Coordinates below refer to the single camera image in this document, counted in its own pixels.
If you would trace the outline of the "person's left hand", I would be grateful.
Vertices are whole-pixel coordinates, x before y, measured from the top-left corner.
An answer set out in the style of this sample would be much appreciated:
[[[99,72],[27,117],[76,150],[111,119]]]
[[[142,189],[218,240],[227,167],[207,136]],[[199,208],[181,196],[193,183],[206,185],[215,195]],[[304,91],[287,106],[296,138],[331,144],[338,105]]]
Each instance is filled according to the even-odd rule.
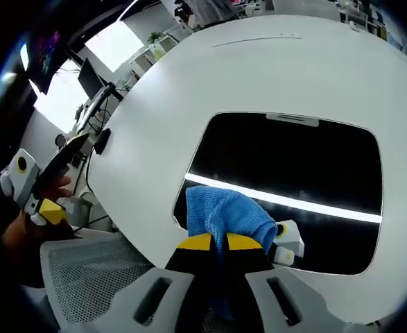
[[[40,194],[53,202],[60,198],[69,198],[73,196],[73,192],[67,189],[67,185],[71,183],[69,176],[60,176],[55,179],[50,185],[40,191]]]

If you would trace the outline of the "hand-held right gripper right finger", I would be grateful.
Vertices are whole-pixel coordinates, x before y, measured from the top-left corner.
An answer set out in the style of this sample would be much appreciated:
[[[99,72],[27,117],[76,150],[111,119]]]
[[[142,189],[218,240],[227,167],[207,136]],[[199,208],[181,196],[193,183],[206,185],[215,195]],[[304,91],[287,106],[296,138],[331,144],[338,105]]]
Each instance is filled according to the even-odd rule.
[[[224,264],[228,304],[241,332],[348,332],[322,296],[284,268],[275,268],[261,244],[228,232]]]

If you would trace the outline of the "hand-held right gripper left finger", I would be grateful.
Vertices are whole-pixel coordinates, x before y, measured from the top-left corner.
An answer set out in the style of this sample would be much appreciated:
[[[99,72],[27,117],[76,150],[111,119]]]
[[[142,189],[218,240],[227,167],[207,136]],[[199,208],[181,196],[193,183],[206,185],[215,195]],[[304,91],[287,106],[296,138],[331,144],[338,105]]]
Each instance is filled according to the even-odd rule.
[[[200,332],[214,296],[216,245],[209,233],[188,237],[165,268],[152,268],[115,295],[112,332]]]

